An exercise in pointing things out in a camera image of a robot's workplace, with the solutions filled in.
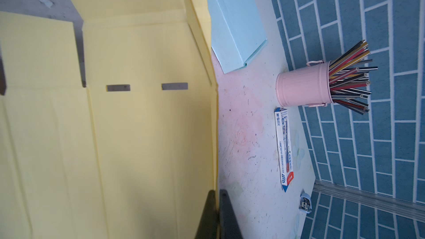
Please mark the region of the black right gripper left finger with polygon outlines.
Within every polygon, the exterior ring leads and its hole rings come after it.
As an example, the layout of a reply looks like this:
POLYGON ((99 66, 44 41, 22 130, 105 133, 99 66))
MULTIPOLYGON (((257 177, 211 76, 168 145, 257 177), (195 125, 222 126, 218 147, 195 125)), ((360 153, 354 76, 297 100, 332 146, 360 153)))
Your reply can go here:
POLYGON ((218 235, 218 212, 216 209, 216 192, 210 190, 200 218, 196 239, 216 239, 218 235))

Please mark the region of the yellow paper box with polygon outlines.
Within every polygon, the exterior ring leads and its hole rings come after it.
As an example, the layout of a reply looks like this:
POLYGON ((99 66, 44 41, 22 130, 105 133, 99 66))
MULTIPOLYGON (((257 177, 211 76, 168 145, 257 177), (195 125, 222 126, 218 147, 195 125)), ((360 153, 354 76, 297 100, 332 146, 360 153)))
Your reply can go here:
POLYGON ((217 186, 207 0, 1 13, 1 238, 193 239, 217 186))

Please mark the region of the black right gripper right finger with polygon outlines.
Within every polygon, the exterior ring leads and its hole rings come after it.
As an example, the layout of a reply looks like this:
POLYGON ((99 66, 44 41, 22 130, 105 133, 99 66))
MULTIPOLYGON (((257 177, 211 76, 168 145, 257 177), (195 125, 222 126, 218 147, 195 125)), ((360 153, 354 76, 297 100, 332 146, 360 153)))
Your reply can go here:
POLYGON ((221 239, 243 238, 229 193, 225 189, 220 190, 219 221, 221 239))

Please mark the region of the light blue paper box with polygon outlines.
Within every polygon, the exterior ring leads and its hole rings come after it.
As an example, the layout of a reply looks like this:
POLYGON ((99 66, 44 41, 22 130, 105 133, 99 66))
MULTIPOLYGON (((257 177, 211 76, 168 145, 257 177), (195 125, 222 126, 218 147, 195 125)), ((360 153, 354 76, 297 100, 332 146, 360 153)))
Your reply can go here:
POLYGON ((255 0, 208 0, 211 47, 227 74, 247 67, 267 44, 255 0))

